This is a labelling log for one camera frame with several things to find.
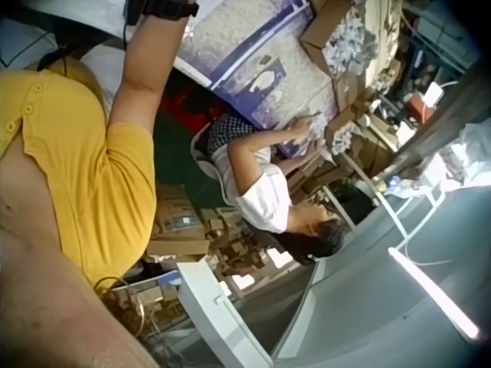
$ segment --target skin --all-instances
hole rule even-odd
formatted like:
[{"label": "skin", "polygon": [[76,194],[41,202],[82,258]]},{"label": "skin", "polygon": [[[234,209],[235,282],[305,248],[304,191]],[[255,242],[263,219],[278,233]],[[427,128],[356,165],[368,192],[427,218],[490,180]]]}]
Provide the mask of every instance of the skin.
[{"label": "skin", "polygon": [[[140,26],[127,49],[108,126],[133,122],[153,132],[186,23],[187,19],[149,17]],[[0,199],[2,362],[6,366],[157,366],[61,253],[45,174],[24,153],[21,134],[0,160]]]},{"label": "skin", "polygon": [[[304,138],[309,131],[310,118],[300,119],[290,130],[265,130],[234,140],[228,145],[230,166],[236,181],[239,195],[244,194],[259,180],[263,171],[255,153],[275,144]],[[304,156],[281,161],[277,166],[287,176],[294,169],[316,157],[320,150],[319,142],[309,146]],[[288,213],[287,232],[317,236],[317,225],[332,219],[335,215],[321,205],[304,203],[292,206]]]}]

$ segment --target yellow shirt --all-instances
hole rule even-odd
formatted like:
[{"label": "yellow shirt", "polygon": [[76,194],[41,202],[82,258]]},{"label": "yellow shirt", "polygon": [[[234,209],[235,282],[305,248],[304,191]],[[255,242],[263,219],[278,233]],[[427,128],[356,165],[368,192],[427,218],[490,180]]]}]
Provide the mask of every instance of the yellow shirt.
[{"label": "yellow shirt", "polygon": [[106,129],[94,77],[69,66],[69,77],[0,73],[0,157],[21,129],[25,153],[47,176],[61,249],[95,284],[122,276],[148,244],[157,205],[153,141],[130,122]]}]

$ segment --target checkered apron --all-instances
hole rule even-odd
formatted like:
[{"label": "checkered apron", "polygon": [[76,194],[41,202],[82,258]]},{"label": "checkered apron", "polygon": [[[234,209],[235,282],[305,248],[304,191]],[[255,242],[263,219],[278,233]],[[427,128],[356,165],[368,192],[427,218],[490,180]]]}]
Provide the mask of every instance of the checkered apron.
[{"label": "checkered apron", "polygon": [[[237,113],[224,113],[209,130],[206,153],[211,157],[218,148],[259,130]],[[272,156],[276,154],[276,147],[271,147]]]}]

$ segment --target black hair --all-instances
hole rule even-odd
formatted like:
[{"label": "black hair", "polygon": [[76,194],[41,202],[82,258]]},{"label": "black hair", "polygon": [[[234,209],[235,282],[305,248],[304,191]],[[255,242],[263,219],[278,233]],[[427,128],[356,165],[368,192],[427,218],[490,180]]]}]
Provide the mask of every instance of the black hair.
[{"label": "black hair", "polygon": [[318,236],[284,232],[272,234],[276,241],[301,265],[315,263],[316,258],[330,257],[343,245],[344,226],[340,219],[322,222],[315,229]]}]

